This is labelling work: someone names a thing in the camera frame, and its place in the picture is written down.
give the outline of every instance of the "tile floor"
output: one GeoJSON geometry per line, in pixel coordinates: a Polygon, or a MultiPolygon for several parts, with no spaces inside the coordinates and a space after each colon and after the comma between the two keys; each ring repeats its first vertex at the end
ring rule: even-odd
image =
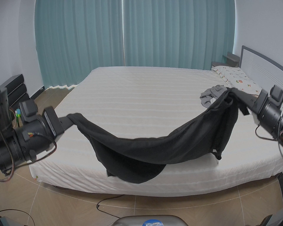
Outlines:
{"type": "MultiPolygon", "coordinates": [[[[55,108],[69,92],[67,89],[44,91],[35,100],[39,112],[50,105],[55,108]]],[[[9,182],[0,184],[0,210],[26,211],[36,226],[110,226],[116,218],[97,211],[96,203],[113,196],[62,190],[38,183],[31,177],[29,167],[23,167],[9,182]]],[[[103,202],[100,208],[120,217],[172,214],[181,217],[189,226],[255,226],[267,215],[283,208],[283,200],[278,179],[271,177],[204,195],[169,198],[125,195],[103,202]]],[[[33,225],[22,212],[6,211],[1,215],[33,225]]]]}

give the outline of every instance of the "white bed sheet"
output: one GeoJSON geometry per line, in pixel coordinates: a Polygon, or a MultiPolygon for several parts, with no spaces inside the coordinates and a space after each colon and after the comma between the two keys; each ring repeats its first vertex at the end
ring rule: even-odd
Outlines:
{"type": "MultiPolygon", "coordinates": [[[[55,111],[58,117],[82,113],[118,137],[160,137],[203,112],[200,93],[217,84],[225,85],[225,82],[214,71],[97,68],[55,111]]],[[[54,154],[29,167],[38,181],[84,192],[164,197],[204,194],[282,172],[283,160],[277,143],[257,138],[255,127],[251,115],[243,116],[239,112],[222,160],[207,154],[167,165],[157,177],[142,184],[107,177],[105,167],[76,126],[60,138],[54,154]]],[[[263,129],[258,132],[269,136],[263,129]]]]}

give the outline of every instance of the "white headboard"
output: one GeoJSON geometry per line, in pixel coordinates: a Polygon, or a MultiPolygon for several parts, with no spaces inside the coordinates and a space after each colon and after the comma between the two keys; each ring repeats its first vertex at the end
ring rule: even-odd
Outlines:
{"type": "Polygon", "coordinates": [[[275,84],[283,89],[283,66],[244,45],[239,67],[267,92],[275,84]]]}

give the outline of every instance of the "round blue label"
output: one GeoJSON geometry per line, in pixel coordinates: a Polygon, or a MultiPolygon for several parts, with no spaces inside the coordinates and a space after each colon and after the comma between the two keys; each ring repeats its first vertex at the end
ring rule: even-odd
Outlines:
{"type": "Polygon", "coordinates": [[[152,219],[144,222],[142,226],[164,226],[164,225],[161,221],[152,219]]]}

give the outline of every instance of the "curtain fold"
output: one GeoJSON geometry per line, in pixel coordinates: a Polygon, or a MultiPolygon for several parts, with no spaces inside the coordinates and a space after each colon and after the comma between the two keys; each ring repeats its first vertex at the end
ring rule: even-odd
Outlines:
{"type": "Polygon", "coordinates": [[[210,69],[233,51],[234,0],[123,0],[126,66],[210,69]]]}
{"type": "Polygon", "coordinates": [[[36,0],[35,38],[46,88],[124,66],[121,0],[36,0]]]}

